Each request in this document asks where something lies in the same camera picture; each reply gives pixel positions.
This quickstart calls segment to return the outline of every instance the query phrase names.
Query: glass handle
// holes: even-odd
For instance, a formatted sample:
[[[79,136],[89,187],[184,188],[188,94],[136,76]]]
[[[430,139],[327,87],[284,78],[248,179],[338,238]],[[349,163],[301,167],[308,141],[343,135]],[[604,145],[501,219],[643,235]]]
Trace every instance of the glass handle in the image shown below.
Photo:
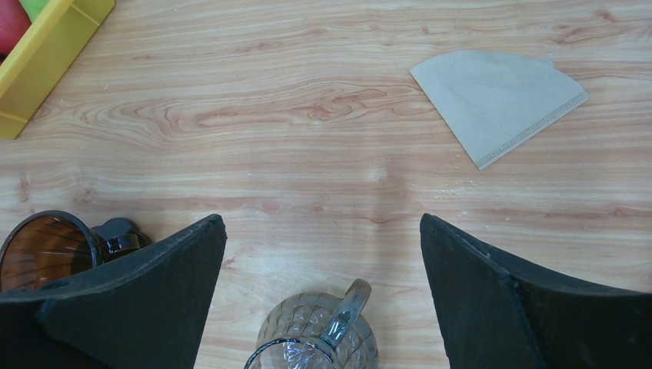
[[[370,295],[369,283],[363,279],[356,279],[348,288],[338,308],[331,315],[331,319],[319,338],[334,350],[342,342],[344,335],[353,327]]]

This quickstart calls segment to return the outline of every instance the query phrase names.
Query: wooden table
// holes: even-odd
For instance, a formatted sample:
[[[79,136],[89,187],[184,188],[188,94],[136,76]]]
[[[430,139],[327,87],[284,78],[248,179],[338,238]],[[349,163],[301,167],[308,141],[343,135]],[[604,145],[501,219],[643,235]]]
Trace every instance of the wooden table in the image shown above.
[[[478,171],[409,74],[460,49],[552,58],[590,101]],[[278,302],[355,278],[374,288],[381,367],[444,368],[424,212],[652,291],[651,101],[644,0],[120,0],[0,143],[0,233],[56,208],[162,239],[219,213],[229,240],[198,368],[241,367]]]

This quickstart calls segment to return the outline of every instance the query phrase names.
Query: yellow plastic tray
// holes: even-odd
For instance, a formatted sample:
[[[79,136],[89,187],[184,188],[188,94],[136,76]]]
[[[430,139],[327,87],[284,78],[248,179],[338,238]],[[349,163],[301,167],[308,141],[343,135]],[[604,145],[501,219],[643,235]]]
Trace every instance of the yellow plastic tray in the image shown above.
[[[115,0],[50,0],[0,66],[0,138],[16,138]]]

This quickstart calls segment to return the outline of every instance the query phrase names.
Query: brown glass dripper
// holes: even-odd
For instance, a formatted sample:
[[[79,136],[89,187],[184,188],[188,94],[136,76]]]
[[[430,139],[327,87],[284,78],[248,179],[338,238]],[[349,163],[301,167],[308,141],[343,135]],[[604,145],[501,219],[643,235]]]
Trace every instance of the brown glass dripper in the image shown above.
[[[43,211],[19,224],[0,248],[0,292],[35,290],[151,244],[130,220],[88,228],[64,211]]]

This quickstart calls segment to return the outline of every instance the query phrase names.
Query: green object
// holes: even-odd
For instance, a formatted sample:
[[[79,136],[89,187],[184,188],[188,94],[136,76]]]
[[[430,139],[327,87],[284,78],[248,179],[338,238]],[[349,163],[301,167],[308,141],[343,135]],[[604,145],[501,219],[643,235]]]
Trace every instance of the green object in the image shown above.
[[[32,23],[36,20],[39,14],[43,11],[43,8],[48,4],[50,0],[19,0],[23,9],[27,12],[29,19]]]

